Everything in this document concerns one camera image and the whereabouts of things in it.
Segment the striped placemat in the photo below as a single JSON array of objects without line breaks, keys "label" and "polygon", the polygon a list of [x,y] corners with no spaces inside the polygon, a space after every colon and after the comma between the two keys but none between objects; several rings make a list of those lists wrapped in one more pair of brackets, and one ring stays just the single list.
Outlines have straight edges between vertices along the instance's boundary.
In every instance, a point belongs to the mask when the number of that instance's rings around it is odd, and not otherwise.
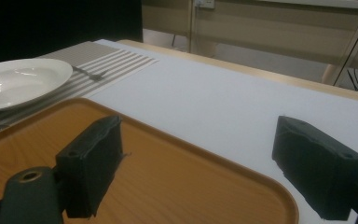
[{"label": "striped placemat", "polygon": [[106,70],[108,72],[102,79],[92,80],[86,74],[74,71],[64,85],[45,97],[24,106],[0,111],[0,124],[11,125],[65,99],[87,97],[158,61],[124,49],[113,49],[90,42],[59,50],[41,58],[63,60],[90,73],[97,74]]}]

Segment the wooden tray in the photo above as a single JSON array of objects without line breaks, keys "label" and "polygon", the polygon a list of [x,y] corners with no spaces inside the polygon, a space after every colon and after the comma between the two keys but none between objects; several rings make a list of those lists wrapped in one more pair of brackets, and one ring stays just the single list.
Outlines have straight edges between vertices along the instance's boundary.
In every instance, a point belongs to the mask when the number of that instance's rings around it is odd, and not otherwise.
[{"label": "wooden tray", "polygon": [[[8,178],[55,155],[94,120],[117,114],[86,99],[50,107],[0,132],[0,199]],[[97,217],[65,223],[297,223],[290,193],[255,173],[121,115],[126,157]]]}]

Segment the tray rim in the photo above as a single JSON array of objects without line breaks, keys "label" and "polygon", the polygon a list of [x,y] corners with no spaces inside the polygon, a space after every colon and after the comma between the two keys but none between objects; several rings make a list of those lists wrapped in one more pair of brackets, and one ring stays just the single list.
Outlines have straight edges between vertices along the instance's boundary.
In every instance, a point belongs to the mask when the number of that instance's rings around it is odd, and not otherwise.
[{"label": "tray rim", "polygon": [[2,130],[0,132],[0,141],[4,138],[7,138],[8,136],[10,136],[10,134],[15,132],[16,130],[27,127],[30,125],[30,123],[37,122],[38,118],[40,118],[40,117],[43,118],[46,115],[50,114],[50,112],[60,110],[60,108],[62,108],[62,106],[75,105],[75,104],[91,106],[93,109],[97,108],[98,110],[102,110],[104,113],[112,113],[112,114],[119,115],[122,117],[122,122],[126,122],[126,123],[130,124],[131,126],[142,126],[143,128],[147,129],[147,131],[149,133],[152,133],[153,135],[156,135],[156,134],[164,135],[164,139],[166,141],[172,142],[176,145],[180,145],[181,149],[183,149],[189,153],[195,154],[197,157],[202,157],[203,159],[205,159],[207,161],[211,161],[214,164],[218,164],[220,166],[227,168],[232,173],[235,173],[235,174],[238,174],[241,176],[246,176],[247,178],[251,178],[252,180],[254,180],[257,183],[263,184],[264,186],[268,186],[269,189],[272,189],[276,194],[279,194],[281,196],[281,198],[284,199],[285,202],[293,203],[290,206],[290,208],[293,209],[293,210],[291,210],[291,213],[293,213],[293,216],[291,218],[293,219],[294,223],[298,223],[299,211],[298,211],[298,206],[296,204],[296,200],[293,197],[293,195],[290,193],[290,191],[287,188],[285,188],[284,185],[282,185],[277,180],[275,180],[267,175],[258,173],[257,171],[254,171],[244,165],[238,164],[235,161],[230,161],[229,159],[226,159],[220,155],[212,153],[211,151],[208,151],[207,149],[204,149],[202,147],[198,147],[194,144],[191,144],[191,143],[189,143],[183,139],[180,139],[174,135],[165,133],[165,132],[163,132],[151,125],[145,124],[137,119],[133,119],[125,114],[119,113],[114,109],[111,109],[104,105],[100,105],[98,103],[95,103],[87,98],[67,99],[67,100],[60,101],[54,105],[51,105],[47,108],[44,108],[44,109],[34,113],[33,115],[31,115],[25,119],[22,119],[16,123],[14,123],[10,127]]}]

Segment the cable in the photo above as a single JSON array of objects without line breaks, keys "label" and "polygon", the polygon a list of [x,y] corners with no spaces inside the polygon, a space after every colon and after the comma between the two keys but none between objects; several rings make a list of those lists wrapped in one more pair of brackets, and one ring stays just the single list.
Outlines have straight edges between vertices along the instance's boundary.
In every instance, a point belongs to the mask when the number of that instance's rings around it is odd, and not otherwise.
[{"label": "cable", "polygon": [[353,75],[354,75],[354,78],[356,79],[356,83],[357,83],[357,86],[358,86],[358,79],[357,79],[357,76],[356,76],[356,69],[353,68]]},{"label": "cable", "polygon": [[202,5],[202,1],[201,0],[197,0],[196,1],[196,10],[194,12],[194,47],[196,49],[196,53],[199,54],[200,53],[200,48],[199,48],[199,26],[200,26],[200,5]]},{"label": "cable", "polygon": [[351,76],[351,73],[350,73],[350,70],[349,70],[349,69],[347,69],[347,73],[348,73],[348,76],[349,76],[350,79],[351,79],[351,83],[352,83],[352,85],[353,85],[354,90],[355,90],[355,91],[358,91],[356,85],[354,84],[353,77]]},{"label": "cable", "polygon": [[353,68],[353,76],[354,76],[354,78],[356,80],[356,83],[355,83],[355,80],[353,80],[352,74],[351,74],[349,69],[347,69],[347,73],[348,73],[349,78],[351,79],[351,83],[353,85],[354,90],[358,91],[358,78],[357,78],[357,75],[356,75],[356,69]]}]

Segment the table surface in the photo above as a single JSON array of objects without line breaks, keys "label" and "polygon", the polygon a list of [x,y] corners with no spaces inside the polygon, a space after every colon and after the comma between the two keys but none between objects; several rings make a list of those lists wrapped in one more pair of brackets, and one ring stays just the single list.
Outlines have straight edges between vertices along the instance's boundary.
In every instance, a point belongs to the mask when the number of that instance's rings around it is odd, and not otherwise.
[{"label": "table surface", "polygon": [[302,119],[358,152],[358,92],[130,41],[97,43],[158,62],[92,101],[272,177],[295,197],[299,223],[323,222],[271,159],[277,119]]}]

